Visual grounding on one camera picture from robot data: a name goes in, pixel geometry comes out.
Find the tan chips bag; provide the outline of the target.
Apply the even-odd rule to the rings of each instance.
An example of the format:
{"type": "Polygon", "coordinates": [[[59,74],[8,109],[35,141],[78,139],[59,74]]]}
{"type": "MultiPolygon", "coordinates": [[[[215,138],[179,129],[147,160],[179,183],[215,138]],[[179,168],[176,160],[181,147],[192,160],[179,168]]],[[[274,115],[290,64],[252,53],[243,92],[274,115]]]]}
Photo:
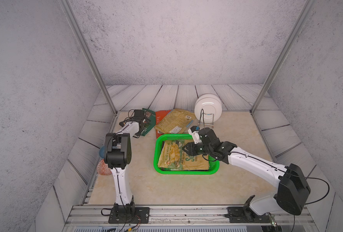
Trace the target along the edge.
{"type": "Polygon", "coordinates": [[[155,129],[163,134],[183,133],[195,119],[195,114],[190,111],[173,109],[155,125],[155,129]]]}

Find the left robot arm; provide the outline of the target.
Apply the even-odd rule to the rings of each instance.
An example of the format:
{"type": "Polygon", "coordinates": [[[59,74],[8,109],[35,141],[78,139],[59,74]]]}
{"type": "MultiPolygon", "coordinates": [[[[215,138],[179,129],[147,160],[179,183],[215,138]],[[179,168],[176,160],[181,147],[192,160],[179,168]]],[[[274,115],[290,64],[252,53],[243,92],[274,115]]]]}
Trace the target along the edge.
{"type": "Polygon", "coordinates": [[[135,215],[135,203],[126,169],[132,158],[131,138],[141,135],[145,123],[145,111],[130,110],[128,117],[120,123],[121,129],[106,134],[103,146],[103,159],[111,170],[115,185],[113,209],[128,217],[135,215]]]}

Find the sour cream onion chips bag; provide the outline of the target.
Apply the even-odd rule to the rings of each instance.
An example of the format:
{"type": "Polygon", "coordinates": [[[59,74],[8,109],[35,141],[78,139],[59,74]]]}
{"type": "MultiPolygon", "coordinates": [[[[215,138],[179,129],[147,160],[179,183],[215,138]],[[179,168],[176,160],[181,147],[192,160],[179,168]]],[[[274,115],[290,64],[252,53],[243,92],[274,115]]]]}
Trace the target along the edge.
{"type": "Polygon", "coordinates": [[[207,171],[209,161],[202,156],[189,156],[182,147],[192,140],[166,140],[158,161],[158,168],[183,171],[207,171]]]}

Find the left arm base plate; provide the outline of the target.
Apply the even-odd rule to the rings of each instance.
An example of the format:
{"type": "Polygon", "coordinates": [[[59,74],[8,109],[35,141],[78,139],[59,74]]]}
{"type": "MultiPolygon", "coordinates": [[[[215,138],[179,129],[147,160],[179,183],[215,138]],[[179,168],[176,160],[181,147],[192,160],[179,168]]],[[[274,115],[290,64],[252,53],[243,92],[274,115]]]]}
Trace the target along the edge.
{"type": "Polygon", "coordinates": [[[147,224],[149,222],[149,207],[133,207],[115,205],[110,212],[109,224],[147,224]]]}

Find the red snack bag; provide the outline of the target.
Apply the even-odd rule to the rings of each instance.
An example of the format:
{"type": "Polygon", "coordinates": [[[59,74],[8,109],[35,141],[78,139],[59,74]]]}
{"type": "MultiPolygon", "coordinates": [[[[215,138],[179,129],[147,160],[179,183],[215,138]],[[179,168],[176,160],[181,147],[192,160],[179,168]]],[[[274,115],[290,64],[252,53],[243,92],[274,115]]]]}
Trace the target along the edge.
{"type": "MultiPolygon", "coordinates": [[[[171,112],[171,110],[162,110],[155,113],[156,115],[156,126],[171,112]]],[[[160,136],[164,135],[163,132],[156,130],[156,138],[158,139],[160,136]]]]}

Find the dark green snack bag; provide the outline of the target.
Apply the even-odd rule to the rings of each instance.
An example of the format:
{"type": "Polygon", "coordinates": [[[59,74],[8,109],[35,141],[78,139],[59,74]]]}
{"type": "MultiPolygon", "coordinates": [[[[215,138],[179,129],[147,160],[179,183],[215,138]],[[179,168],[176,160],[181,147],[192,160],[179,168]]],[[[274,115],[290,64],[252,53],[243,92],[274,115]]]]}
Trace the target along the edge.
{"type": "Polygon", "coordinates": [[[144,118],[140,123],[140,136],[146,136],[156,125],[156,113],[152,110],[143,108],[144,118]]]}

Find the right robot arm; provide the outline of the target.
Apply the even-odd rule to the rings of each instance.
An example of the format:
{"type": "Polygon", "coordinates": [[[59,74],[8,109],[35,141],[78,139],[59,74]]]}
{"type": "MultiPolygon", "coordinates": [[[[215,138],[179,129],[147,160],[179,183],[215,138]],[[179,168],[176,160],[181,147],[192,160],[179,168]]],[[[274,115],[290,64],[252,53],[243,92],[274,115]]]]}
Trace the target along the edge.
{"type": "Polygon", "coordinates": [[[188,155],[208,155],[216,161],[249,171],[276,188],[272,193],[249,197],[247,212],[258,216],[281,210],[295,216],[302,213],[311,189],[299,166],[277,164],[255,156],[234,143],[222,142],[210,128],[193,126],[188,133],[193,142],[182,148],[188,155]]]}

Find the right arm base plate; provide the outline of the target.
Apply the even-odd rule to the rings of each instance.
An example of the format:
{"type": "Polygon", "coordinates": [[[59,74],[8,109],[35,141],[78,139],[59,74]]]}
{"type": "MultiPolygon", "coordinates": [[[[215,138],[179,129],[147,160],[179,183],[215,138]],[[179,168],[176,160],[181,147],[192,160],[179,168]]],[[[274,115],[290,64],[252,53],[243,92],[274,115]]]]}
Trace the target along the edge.
{"type": "Polygon", "coordinates": [[[230,223],[271,223],[269,215],[259,216],[250,208],[245,207],[228,207],[227,213],[224,215],[230,223]]]}

